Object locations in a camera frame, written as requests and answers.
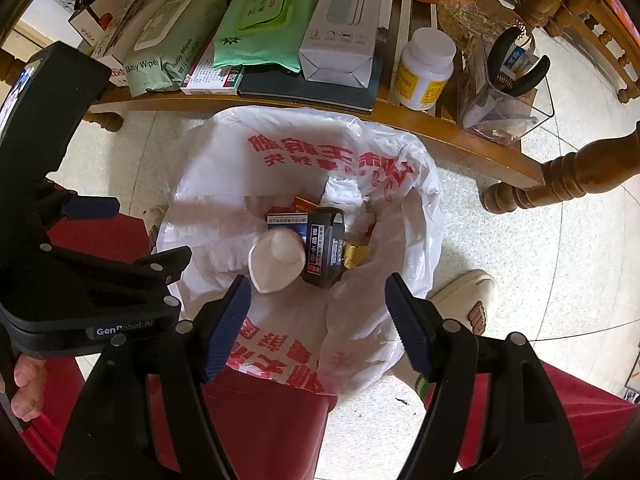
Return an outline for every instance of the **pill bottle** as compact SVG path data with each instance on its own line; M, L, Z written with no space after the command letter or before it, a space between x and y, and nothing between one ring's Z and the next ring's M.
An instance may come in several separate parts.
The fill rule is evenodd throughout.
M438 100L453 74L456 44L441 30L418 28L402 49L394 88L401 104L428 110Z

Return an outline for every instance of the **transparent pen holder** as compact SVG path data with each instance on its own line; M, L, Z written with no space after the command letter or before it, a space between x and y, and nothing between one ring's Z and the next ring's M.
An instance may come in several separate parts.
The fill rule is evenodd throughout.
M487 49L482 36L472 40L458 84L458 126L508 146L553 117L554 104L546 77L521 96L498 90L487 75Z

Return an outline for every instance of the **black robotic device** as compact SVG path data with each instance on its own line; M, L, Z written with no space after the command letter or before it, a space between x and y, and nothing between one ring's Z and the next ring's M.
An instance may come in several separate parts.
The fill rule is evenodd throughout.
M51 478L18 437L25 424L8 404L17 352L50 358L101 351L66 428L55 478L235 480L199 384L225 366L250 306L248 280L238 276L222 300L205 304L193 322L180 321L180 303L167 285L189 263L188 248L129 265L57 248L47 237L69 212L90 218L117 210L112 201L78 197L46 180L109 75L56 43L30 60L0 111L0 374L7 382L0 473ZM388 278L385 295L412 365L437 383L399 479L583 477L566 415L522 334L475 336L414 298L398 274ZM475 466L454 474L478 373L492 378L481 451ZM161 378L180 473L156 459L148 374ZM635 444L613 453L590 478L635 478L637 450Z

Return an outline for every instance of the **trash bag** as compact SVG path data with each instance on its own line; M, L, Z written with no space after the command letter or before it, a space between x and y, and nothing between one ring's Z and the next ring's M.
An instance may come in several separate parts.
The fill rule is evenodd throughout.
M254 289L229 366L343 395L398 361L403 348L385 306L385 279L399 272L424 298L443 234L440 181L418 137L346 114L236 107L175 141L167 162L172 195L158 250L193 251L172 285L188 318L248 274L249 250L272 206L289 206L295 195L317 203L329 177L353 179L376 218L368 259L331 288L298 277L273 294Z

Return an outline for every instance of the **beige oval object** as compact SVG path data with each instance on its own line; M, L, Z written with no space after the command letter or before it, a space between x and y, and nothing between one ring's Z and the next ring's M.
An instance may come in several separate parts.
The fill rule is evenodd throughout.
M265 232L249 251L249 275L261 294L278 292L305 267L302 238L290 229Z

